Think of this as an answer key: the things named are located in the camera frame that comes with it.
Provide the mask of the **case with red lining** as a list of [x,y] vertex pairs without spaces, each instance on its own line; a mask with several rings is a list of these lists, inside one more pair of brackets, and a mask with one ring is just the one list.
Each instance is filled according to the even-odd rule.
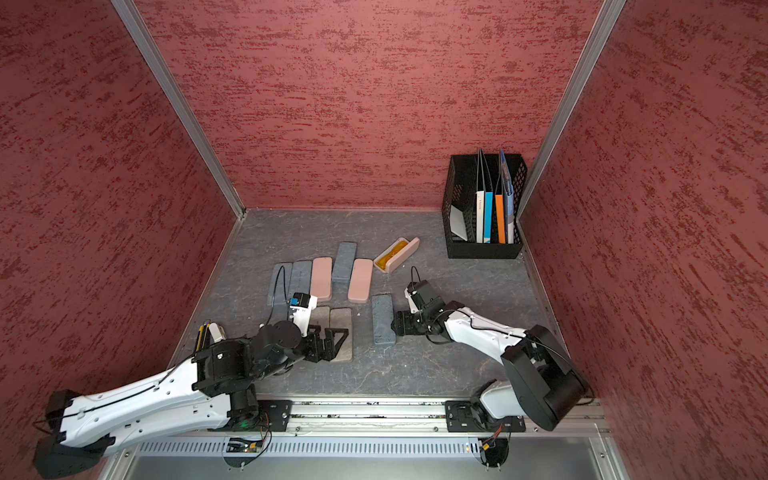
[[353,315],[351,308],[336,308],[330,311],[329,326],[336,329],[347,329],[348,336],[332,360],[332,363],[349,363],[353,359]]

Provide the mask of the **grey case with purple glasses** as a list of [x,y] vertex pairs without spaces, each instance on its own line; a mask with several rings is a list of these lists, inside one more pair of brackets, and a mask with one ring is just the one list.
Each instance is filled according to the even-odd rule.
[[372,297],[373,343],[377,346],[392,345],[396,342],[396,334],[392,330],[394,321],[394,305],[389,294]]

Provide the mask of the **pink case with tortoise sunglasses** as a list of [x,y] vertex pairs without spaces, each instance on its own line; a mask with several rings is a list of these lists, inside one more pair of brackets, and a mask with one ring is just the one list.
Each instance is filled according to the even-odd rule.
[[310,294],[319,302],[332,298],[332,269],[331,257],[318,257],[312,261]]

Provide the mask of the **grey case with black glasses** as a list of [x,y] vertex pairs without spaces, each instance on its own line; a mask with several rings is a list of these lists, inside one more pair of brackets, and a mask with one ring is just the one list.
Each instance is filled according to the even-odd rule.
[[310,293],[312,276],[312,261],[302,260],[292,264],[290,281],[288,285],[288,298],[296,293]]

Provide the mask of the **pink case with yellow glasses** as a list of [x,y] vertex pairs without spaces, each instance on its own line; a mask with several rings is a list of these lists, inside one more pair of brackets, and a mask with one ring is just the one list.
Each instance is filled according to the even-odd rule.
[[400,237],[374,259],[374,266],[385,274],[391,274],[408,260],[419,246],[418,237],[412,239]]

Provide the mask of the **case with clear yellow glasses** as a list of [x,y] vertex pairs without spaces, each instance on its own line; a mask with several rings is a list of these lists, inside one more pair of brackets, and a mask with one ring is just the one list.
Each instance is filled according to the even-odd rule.
[[349,284],[356,260],[356,253],[357,244],[355,242],[341,242],[339,244],[332,269],[331,279],[333,284]]

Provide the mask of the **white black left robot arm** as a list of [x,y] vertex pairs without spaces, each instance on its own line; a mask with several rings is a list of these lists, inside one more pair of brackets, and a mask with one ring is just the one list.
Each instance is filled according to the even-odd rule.
[[49,398],[44,422],[50,431],[37,443],[34,467],[42,478],[58,479],[156,437],[196,430],[265,434],[279,417],[260,406],[256,381],[302,360],[331,361],[348,336],[346,328],[301,329],[281,321],[253,337],[212,343],[123,387],[92,395],[57,391]]

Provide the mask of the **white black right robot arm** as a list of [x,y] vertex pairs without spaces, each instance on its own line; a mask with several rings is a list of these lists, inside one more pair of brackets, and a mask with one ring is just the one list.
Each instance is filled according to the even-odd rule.
[[502,365],[506,379],[492,380],[468,401],[474,424],[497,429],[507,418],[525,417],[552,431],[591,387],[562,344],[542,325],[513,328],[467,307],[446,303],[426,280],[404,291],[409,309],[395,314],[398,337],[424,336],[435,345],[463,344]]

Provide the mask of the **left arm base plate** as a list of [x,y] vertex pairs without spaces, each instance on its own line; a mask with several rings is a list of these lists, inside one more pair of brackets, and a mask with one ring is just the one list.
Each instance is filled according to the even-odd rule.
[[214,431],[235,433],[285,432],[293,402],[290,400],[237,400],[227,412],[227,422]]

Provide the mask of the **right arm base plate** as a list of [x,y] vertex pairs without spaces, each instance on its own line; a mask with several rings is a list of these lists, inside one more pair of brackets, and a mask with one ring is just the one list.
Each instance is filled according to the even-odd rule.
[[523,417],[495,418],[479,401],[449,400],[444,403],[444,407],[449,432],[523,433],[526,431]]

